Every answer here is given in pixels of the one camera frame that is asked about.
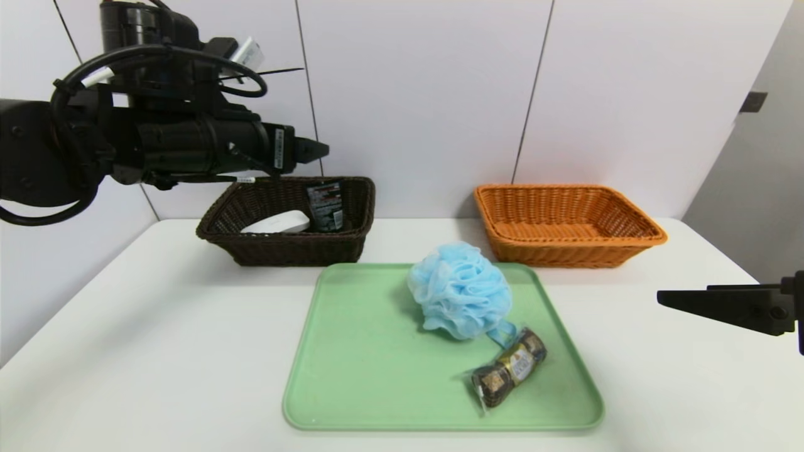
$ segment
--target basket rim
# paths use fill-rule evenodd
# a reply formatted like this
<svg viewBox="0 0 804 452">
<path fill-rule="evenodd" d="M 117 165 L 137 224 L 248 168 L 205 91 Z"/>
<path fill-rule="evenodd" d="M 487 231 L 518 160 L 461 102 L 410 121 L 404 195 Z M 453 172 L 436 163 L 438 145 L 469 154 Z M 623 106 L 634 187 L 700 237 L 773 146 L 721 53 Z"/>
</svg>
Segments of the basket rim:
<svg viewBox="0 0 804 452">
<path fill-rule="evenodd" d="M 258 178 L 263 180 L 271 180 L 273 178 Z M 232 183 L 229 187 L 226 188 L 226 191 L 222 193 L 218 199 L 207 209 L 206 213 L 204 213 L 203 217 L 199 221 L 198 227 L 195 229 L 195 234 L 201 239 L 207 241 L 214 241 L 217 242 L 218 240 L 226 240 L 226 241 L 239 241 L 239 242 L 248 242 L 248 241 L 258 241 L 260 243 L 265 243 L 267 240 L 310 240 L 310 239 L 327 239 L 327 240 L 355 240 L 361 239 L 368 235 L 369 231 L 371 231 L 371 226 L 374 223 L 374 203 L 376 197 L 376 185 L 371 178 L 365 176 L 290 176 L 290 177 L 282 177 L 281 179 L 287 179 L 292 181 L 310 181 L 310 182 L 325 182 L 325 181 L 335 181 L 335 180 L 352 180 L 352 181 L 360 181 L 365 182 L 368 186 L 368 208 L 366 209 L 366 215 L 362 218 L 361 222 L 363 223 L 360 228 L 357 229 L 350 229 L 349 231 L 342 231 L 342 232 L 275 232 L 275 233 L 254 233 L 254 232 L 212 232 L 209 231 L 209 227 L 215 222 L 217 219 L 222 207 L 226 204 L 228 199 L 234 196 L 235 191 L 238 190 L 241 186 L 248 186 L 252 185 L 251 183 Z"/>
<path fill-rule="evenodd" d="M 644 237 L 514 237 L 502 234 L 495 226 L 494 221 L 488 215 L 488 206 L 482 199 L 484 191 L 532 191 L 532 190 L 555 190 L 555 189 L 576 189 L 576 190 L 601 190 L 607 191 L 611 195 L 617 197 L 620 201 L 625 203 L 629 208 L 632 208 L 639 216 L 650 224 L 658 233 L 652 236 Z M 650 218 L 642 209 L 632 203 L 630 199 L 626 198 L 621 192 L 614 190 L 611 187 L 591 183 L 490 183 L 478 186 L 474 189 L 475 202 L 480 207 L 483 223 L 486 226 L 486 233 L 489 235 L 490 240 L 497 240 L 508 245 L 518 246 L 551 246 L 551 247 L 640 247 L 650 248 L 652 246 L 663 244 L 667 242 L 667 233 L 659 226 L 652 218 Z"/>
</svg>

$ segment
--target blue bath sponge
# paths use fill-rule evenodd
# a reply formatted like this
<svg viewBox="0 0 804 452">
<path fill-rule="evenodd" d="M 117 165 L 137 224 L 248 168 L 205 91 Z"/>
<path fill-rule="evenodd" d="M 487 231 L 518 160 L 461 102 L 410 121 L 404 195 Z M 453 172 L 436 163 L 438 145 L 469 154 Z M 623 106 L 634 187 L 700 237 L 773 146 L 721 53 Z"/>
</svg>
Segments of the blue bath sponge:
<svg viewBox="0 0 804 452">
<path fill-rule="evenodd" d="M 470 244 L 438 247 L 411 268 L 408 288 L 425 314 L 425 330 L 444 328 L 460 340 L 488 333 L 498 342 L 498 327 L 514 334 L 515 327 L 505 320 L 511 288 L 503 273 Z"/>
</svg>

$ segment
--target black cable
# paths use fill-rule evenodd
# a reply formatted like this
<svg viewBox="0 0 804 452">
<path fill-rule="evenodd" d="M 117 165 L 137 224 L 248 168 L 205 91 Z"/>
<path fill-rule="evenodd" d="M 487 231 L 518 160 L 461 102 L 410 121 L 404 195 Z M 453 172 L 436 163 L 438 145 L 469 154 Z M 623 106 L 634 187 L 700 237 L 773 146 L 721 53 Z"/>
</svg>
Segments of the black cable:
<svg viewBox="0 0 804 452">
<path fill-rule="evenodd" d="M 95 200 L 98 187 L 91 187 L 90 192 L 79 199 L 77 203 L 73 204 L 61 212 L 57 212 L 49 216 L 20 216 L 13 212 L 7 211 L 4 207 L 0 206 L 0 220 L 7 223 L 17 224 L 19 226 L 44 226 L 46 224 L 61 223 L 62 221 L 69 220 L 89 207 L 89 204 Z"/>
<path fill-rule="evenodd" d="M 171 57 L 172 55 L 184 55 L 190 60 L 205 61 L 207 63 L 229 68 L 242 74 L 242 76 L 246 76 L 254 80 L 260 87 L 256 91 L 244 91 L 237 88 L 226 87 L 227 90 L 225 92 L 229 92 L 230 94 L 235 94 L 242 97 L 262 97 L 268 92 L 268 85 L 264 80 L 262 80 L 262 77 L 257 75 L 257 73 L 250 68 L 247 68 L 242 64 L 235 63 L 231 60 L 227 60 L 221 56 L 186 49 L 183 47 L 170 47 L 160 44 L 142 44 L 137 46 L 121 47 L 103 55 L 99 55 L 87 61 L 86 63 L 81 64 L 78 68 L 73 69 L 72 72 L 64 77 L 64 80 L 57 80 L 54 82 L 56 90 L 53 92 L 50 104 L 51 121 L 53 123 L 54 130 L 56 131 L 61 147 L 65 150 L 68 158 L 71 158 L 77 162 L 76 169 L 80 172 L 80 185 L 86 190 L 86 192 L 81 198 L 79 198 L 78 202 L 69 208 L 49 216 L 19 216 L 7 211 L 5 208 L 0 207 L 0 220 L 24 226 L 43 226 L 68 220 L 89 207 L 89 204 L 92 203 L 97 195 L 97 186 L 101 183 L 103 176 L 98 178 L 98 176 L 94 173 L 92 169 L 92 155 L 88 154 L 88 152 L 82 147 L 76 135 L 70 128 L 70 125 L 64 114 L 64 110 L 67 108 L 68 102 L 76 92 L 85 89 L 81 81 L 86 76 L 92 74 L 98 69 L 110 65 L 112 67 L 117 66 L 118 68 L 128 69 L 142 64 L 152 64 L 155 60 L 158 60 L 150 57 Z"/>
<path fill-rule="evenodd" d="M 167 5 L 162 0 L 150 0 L 150 2 L 153 3 L 156 6 L 159 6 L 163 10 L 170 11 L 170 8 L 168 8 Z"/>
<path fill-rule="evenodd" d="M 281 74 L 283 72 L 295 72 L 295 71 L 304 71 L 304 68 L 274 69 L 273 71 L 258 72 L 257 75 L 258 76 L 267 76 L 267 75 L 270 75 L 270 74 Z M 242 76 L 221 77 L 221 78 L 218 79 L 218 81 L 241 79 L 241 78 L 243 78 L 243 77 Z"/>
</svg>

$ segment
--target white label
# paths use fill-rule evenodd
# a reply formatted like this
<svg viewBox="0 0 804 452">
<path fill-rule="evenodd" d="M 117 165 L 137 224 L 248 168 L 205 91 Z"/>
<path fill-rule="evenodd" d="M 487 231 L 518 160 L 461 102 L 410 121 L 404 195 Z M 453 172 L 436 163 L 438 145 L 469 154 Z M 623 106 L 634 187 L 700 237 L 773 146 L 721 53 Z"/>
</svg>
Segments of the white label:
<svg viewBox="0 0 804 452">
<path fill-rule="evenodd" d="M 335 222 L 335 229 L 343 227 L 343 211 L 332 212 L 332 220 Z"/>
<path fill-rule="evenodd" d="M 533 357 L 530 353 L 524 350 L 517 350 L 511 355 L 511 373 L 514 374 L 515 380 L 524 381 L 527 376 L 531 375 L 532 370 Z"/>
<path fill-rule="evenodd" d="M 277 129 L 273 134 L 273 167 L 285 167 L 285 129 Z"/>
<path fill-rule="evenodd" d="M 114 77 L 114 72 L 112 69 L 110 69 L 109 66 L 104 66 L 103 68 L 100 68 L 86 76 L 86 78 L 81 81 L 81 84 L 84 86 L 84 88 L 89 88 L 90 86 L 98 84 L 102 81 L 107 81 L 112 77 Z"/>
</svg>

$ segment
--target plastic wrapper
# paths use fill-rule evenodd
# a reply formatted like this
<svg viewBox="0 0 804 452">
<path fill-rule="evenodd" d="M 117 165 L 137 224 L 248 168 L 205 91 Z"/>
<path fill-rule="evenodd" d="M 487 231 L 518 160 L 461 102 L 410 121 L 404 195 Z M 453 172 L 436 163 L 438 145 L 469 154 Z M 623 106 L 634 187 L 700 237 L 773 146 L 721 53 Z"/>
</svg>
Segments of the plastic wrapper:
<svg viewBox="0 0 804 452">
<path fill-rule="evenodd" d="M 502 404 L 515 387 L 533 374 L 547 353 L 542 339 L 524 327 L 494 362 L 475 369 L 470 379 L 483 410 Z"/>
<path fill-rule="evenodd" d="M 343 228 L 343 200 L 340 181 L 307 186 L 310 210 L 319 232 L 337 232 Z"/>
</svg>

